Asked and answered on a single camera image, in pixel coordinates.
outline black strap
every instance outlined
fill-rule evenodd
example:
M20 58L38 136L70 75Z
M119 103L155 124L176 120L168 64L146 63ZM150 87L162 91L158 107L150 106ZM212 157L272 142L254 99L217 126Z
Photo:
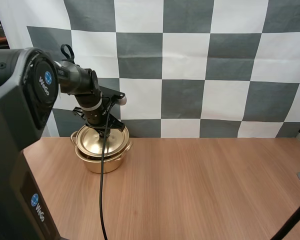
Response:
M70 56L68 53L66 53L65 51L65 47L67 47L68 51L70 52ZM75 53L74 51L72 50L71 46L68 45L68 44L62 44L61 45L61 52L62 54L66 57L66 59L64 61L68 61L70 63L73 63L75 64Z
M282 240L299 221L300 207L292 214L271 240Z

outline checkerboard backdrop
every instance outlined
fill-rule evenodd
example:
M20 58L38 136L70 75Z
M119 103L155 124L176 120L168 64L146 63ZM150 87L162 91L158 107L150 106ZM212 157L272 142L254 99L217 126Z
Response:
M300 129L300 0L20 0L29 45L69 44L133 137L275 138ZM82 125L61 94L51 121Z

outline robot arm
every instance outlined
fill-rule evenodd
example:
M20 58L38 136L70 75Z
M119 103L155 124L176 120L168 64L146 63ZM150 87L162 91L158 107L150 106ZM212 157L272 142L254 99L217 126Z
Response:
M71 57L65 52L65 46ZM45 126L60 86L62 93L75 96L86 125L102 133L109 105L124 105L126 96L122 92L99 86L94 70L84 69L74 63L74 54L69 45L62 45L61 51L66 59L54 62L38 48L0 50L0 86L10 78L16 80L38 128ZM111 116L111 128L123 131L125 125Z
M54 62L38 48L0 49L0 240L63 239L23 154L40 139L59 87L76 97L85 124L105 140L105 113L125 104L124 93L100 87L95 71L75 65L73 57ZM109 116L108 129L125 128Z

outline gold pot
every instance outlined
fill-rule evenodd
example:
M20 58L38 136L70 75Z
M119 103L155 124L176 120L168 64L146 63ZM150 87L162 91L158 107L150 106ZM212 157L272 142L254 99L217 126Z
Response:
M76 155L83 160L85 167L93 173L100 174L103 138L99 133L91 127L83 126L71 134L70 140L75 147ZM111 129L105 144L103 173L117 169L131 146L127 128L122 132Z

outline cable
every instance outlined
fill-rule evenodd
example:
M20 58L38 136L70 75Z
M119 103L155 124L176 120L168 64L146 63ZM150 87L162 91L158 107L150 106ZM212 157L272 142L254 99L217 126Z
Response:
M102 153L101 153L99 212L100 212L100 221L101 221L101 227L102 227L102 233L103 233L104 240L108 240L105 223L104 223L104 213L102 210L102 191L103 191L103 186L104 186L104 162L105 162L105 149L106 149L106 142L107 142L107 130L108 130L109 116L110 116L110 111L114 105L115 105L115 102L112 102L108 109L108 112L106 114L106 122L105 122L105 128L104 128L104 133L103 133L103 144L102 144Z
M290 230L300 221L300 206L285 222L280 230L271 238L271 240L282 240Z

